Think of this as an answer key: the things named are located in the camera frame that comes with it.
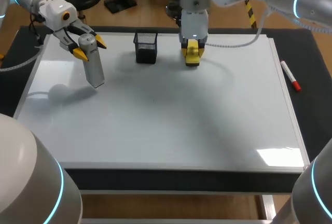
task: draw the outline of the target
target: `marker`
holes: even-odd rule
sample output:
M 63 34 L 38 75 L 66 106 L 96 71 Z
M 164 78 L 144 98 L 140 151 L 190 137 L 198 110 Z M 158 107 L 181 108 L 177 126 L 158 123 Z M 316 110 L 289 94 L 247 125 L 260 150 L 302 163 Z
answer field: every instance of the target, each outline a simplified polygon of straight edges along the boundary
M 281 61 L 280 64 L 281 64 L 282 68 L 284 69 L 284 71 L 285 71 L 286 75 L 288 76 L 288 78 L 291 80 L 292 85 L 293 85 L 295 91 L 296 92 L 301 92 L 300 84 L 296 81 L 294 75 L 289 70 L 289 67 L 287 66 L 287 64 L 285 63 L 285 61 Z

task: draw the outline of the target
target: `black mesh pencil cup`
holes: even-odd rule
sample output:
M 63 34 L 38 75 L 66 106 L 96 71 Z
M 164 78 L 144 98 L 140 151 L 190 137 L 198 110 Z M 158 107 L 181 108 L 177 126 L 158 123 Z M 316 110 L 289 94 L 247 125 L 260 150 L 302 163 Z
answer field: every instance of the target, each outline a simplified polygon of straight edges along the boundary
M 155 64 L 157 60 L 157 32 L 136 32 L 134 43 L 136 62 Z

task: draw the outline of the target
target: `whiteboard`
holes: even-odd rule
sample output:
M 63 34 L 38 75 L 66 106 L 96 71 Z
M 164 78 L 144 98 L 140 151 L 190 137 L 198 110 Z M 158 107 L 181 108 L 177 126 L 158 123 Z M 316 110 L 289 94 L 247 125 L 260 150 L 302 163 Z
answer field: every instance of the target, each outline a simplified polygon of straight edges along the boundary
M 197 68 L 185 66 L 177 34 L 158 35 L 155 65 L 136 64 L 134 34 L 101 35 L 104 85 L 91 87 L 82 61 L 49 36 L 15 113 L 66 169 L 301 172 L 309 164 L 265 35 L 243 48 L 206 46 Z

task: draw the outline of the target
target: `white cable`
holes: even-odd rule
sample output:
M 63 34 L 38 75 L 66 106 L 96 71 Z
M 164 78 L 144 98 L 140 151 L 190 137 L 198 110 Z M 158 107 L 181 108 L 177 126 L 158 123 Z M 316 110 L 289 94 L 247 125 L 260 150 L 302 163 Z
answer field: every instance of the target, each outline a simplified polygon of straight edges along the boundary
M 26 62 L 23 62 L 19 65 L 16 65 L 14 67 L 8 67 L 8 68 L 0 68 L 0 73 L 3 73 L 3 72 L 9 72 L 9 71 L 13 71 L 13 70 L 16 70 L 18 68 L 22 68 L 26 65 L 28 65 L 29 63 L 32 63 L 34 60 L 36 60 L 38 58 L 38 56 L 40 55 L 40 53 L 42 52 L 43 50 L 43 46 L 39 46 L 39 47 L 35 47 L 35 48 L 39 48 L 39 51 L 37 54 L 35 54 L 33 57 L 31 57 L 29 60 L 27 60 Z
M 255 36 L 255 38 L 253 40 L 251 40 L 249 43 L 245 43 L 245 44 L 238 44 L 238 45 L 221 45 L 221 44 L 209 44 L 209 43 L 206 43 L 205 45 L 208 45 L 208 46 L 212 46 L 212 47 L 219 47 L 219 48 L 241 48 L 241 47 L 245 47 L 245 46 L 248 46 L 250 44 L 253 44 L 255 41 L 258 40 L 260 34 L 261 34 L 261 31 L 263 29 L 263 26 L 264 26 L 264 21 L 266 19 L 266 17 L 268 17 L 273 11 L 271 9 L 267 9 L 263 16 L 262 16 L 262 19 L 260 21 L 260 24 L 259 24 L 259 29 L 257 31 L 257 34 Z
M 314 27 L 314 26 L 310 26 L 307 25 L 305 23 L 302 23 L 301 21 L 299 21 L 298 19 L 294 18 L 292 15 L 287 14 L 283 11 L 280 11 L 274 7 L 270 7 L 271 10 L 279 13 L 280 15 L 282 15 L 283 17 L 285 17 L 286 19 L 288 19 L 290 22 L 300 26 L 301 28 L 307 29 L 309 31 L 312 32 L 318 32 L 318 33 L 324 33 L 324 34 L 332 34 L 332 29 L 329 28 L 321 28 L 321 27 Z

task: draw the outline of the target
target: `black mat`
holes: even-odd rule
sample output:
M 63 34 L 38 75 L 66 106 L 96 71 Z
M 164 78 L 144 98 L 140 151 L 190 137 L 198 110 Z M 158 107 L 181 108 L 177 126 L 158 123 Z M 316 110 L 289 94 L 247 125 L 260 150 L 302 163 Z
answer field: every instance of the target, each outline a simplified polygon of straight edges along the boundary
M 96 32 L 135 32 L 137 28 L 94 27 Z M 157 29 L 178 33 L 178 29 Z M 41 36 L 48 31 L 39 27 Z M 213 29 L 210 34 L 255 34 L 249 29 Z M 280 59 L 287 62 L 302 87 L 296 93 L 287 79 L 303 140 L 312 161 L 332 137 L 332 79 L 312 34 L 307 30 L 265 29 L 274 38 Z M 3 67 L 17 65 L 37 53 L 36 41 L 22 27 L 6 55 Z M 0 73 L 0 113 L 13 116 L 33 64 Z M 80 189 L 192 190 L 224 192 L 291 192 L 298 174 L 197 171 L 67 170 Z

